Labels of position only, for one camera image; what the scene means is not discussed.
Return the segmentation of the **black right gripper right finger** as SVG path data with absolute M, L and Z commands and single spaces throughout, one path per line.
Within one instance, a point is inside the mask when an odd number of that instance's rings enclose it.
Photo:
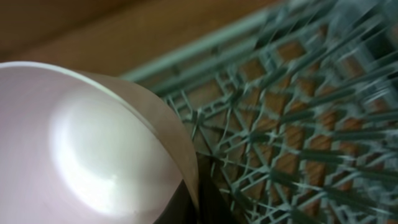
M 200 221 L 203 224 L 238 224 L 210 176 L 210 160 L 197 154 L 199 168 Z

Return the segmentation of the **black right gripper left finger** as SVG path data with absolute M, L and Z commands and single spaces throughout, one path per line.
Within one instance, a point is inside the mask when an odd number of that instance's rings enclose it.
M 184 181 L 154 224 L 197 224 L 197 213 Z

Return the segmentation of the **small pink bowl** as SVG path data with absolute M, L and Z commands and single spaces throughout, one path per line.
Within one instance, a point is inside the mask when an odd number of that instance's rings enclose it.
M 154 223 L 184 187 L 192 140 L 135 83 L 38 62 L 1 64 L 1 222 Z

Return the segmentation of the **grey dishwasher rack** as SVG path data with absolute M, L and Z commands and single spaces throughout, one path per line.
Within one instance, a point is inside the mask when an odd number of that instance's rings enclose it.
M 124 74 L 243 223 L 397 222 L 397 2 L 283 1 Z

